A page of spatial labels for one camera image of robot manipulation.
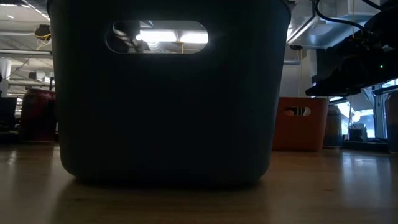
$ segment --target storage bin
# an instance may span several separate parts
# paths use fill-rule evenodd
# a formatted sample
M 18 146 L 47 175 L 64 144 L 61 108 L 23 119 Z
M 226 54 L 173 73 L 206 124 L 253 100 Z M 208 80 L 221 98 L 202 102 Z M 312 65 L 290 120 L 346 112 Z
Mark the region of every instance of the storage bin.
M 83 179 L 242 184 L 267 170 L 285 1 L 50 0 L 60 153 Z M 118 54 L 116 21 L 197 21 L 195 54 Z
M 280 97 L 273 150 L 322 149 L 328 103 L 328 100 L 323 98 Z

